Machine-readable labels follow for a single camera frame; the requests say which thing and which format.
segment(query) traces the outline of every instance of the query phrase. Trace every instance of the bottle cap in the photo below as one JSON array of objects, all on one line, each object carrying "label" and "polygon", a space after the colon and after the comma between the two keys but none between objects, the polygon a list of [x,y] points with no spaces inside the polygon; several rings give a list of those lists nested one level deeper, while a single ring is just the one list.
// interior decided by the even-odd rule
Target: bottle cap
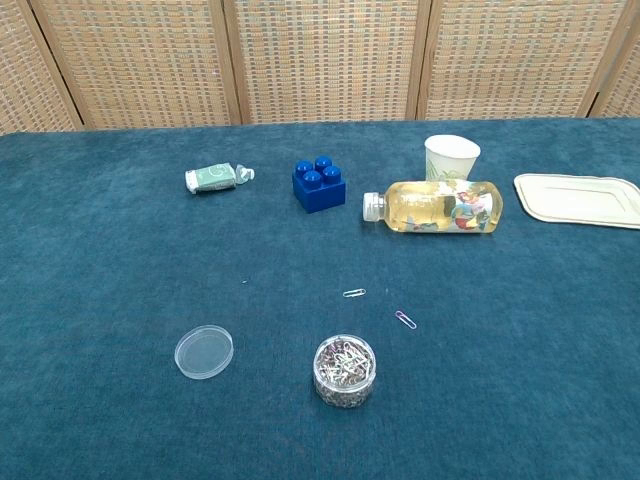
[{"label": "bottle cap", "polygon": [[362,198],[362,218],[365,222],[377,222],[382,218],[380,194],[368,192]]},{"label": "bottle cap", "polygon": [[244,165],[238,164],[236,167],[236,184],[242,185],[243,183],[253,180],[256,176],[256,172],[253,168],[246,168]]}]

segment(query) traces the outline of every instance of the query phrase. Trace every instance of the woven screen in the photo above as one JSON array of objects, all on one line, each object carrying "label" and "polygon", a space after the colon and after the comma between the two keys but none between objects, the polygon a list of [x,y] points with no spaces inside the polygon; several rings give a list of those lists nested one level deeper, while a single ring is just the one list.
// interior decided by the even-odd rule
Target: woven screen
[{"label": "woven screen", "polygon": [[0,134],[74,130],[69,111],[15,0],[0,0]]},{"label": "woven screen", "polygon": [[442,4],[429,119],[576,115],[625,2]]},{"label": "woven screen", "polygon": [[229,123],[206,0],[37,3],[90,126]]},{"label": "woven screen", "polygon": [[640,116],[640,38],[624,63],[602,110],[605,117]]},{"label": "woven screen", "polygon": [[404,119],[417,4],[236,1],[250,121]]}]

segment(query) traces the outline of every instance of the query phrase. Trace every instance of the container of paper clips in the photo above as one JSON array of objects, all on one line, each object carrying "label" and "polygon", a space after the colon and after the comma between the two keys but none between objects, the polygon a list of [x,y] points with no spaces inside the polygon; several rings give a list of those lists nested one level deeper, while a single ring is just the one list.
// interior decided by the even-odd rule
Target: container of paper clips
[{"label": "container of paper clips", "polygon": [[313,383],[329,405],[362,405],[373,390],[376,356],[367,342],[354,335],[336,335],[320,344],[313,359]]}]

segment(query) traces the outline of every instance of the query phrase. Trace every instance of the clear jar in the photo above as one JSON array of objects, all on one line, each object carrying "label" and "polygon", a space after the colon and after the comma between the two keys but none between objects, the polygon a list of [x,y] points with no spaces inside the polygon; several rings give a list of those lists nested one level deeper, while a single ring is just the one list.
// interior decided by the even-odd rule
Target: clear jar
[{"label": "clear jar", "polygon": [[[344,366],[336,359],[335,352],[344,351],[345,345],[352,346],[352,351],[356,356],[361,355],[362,362],[368,367],[366,368],[366,374],[361,375],[362,379],[354,376],[359,381],[348,385],[339,380],[332,381],[331,375],[327,375],[328,371],[333,371],[331,368],[340,370]],[[358,365],[358,361],[357,358],[353,360],[356,367],[365,370],[362,365]],[[335,335],[327,338],[316,350],[313,359],[313,383],[318,395],[329,405],[341,408],[353,408],[362,405],[373,390],[375,378],[376,357],[373,350],[367,342],[355,335]]]}]

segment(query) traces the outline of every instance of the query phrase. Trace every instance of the white bottle cap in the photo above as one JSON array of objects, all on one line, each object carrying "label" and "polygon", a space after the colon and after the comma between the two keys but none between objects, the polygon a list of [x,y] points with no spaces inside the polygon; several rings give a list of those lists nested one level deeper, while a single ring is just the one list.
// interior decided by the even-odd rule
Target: white bottle cap
[{"label": "white bottle cap", "polygon": [[377,222],[382,218],[384,198],[378,192],[368,192],[362,198],[362,218],[365,222]]},{"label": "white bottle cap", "polygon": [[187,188],[191,193],[196,193],[198,188],[198,177],[195,170],[187,170],[184,172],[184,180],[187,184]]},{"label": "white bottle cap", "polygon": [[244,165],[238,164],[236,167],[236,184],[242,185],[243,183],[253,180],[256,176],[256,172],[252,168],[245,168]]}]

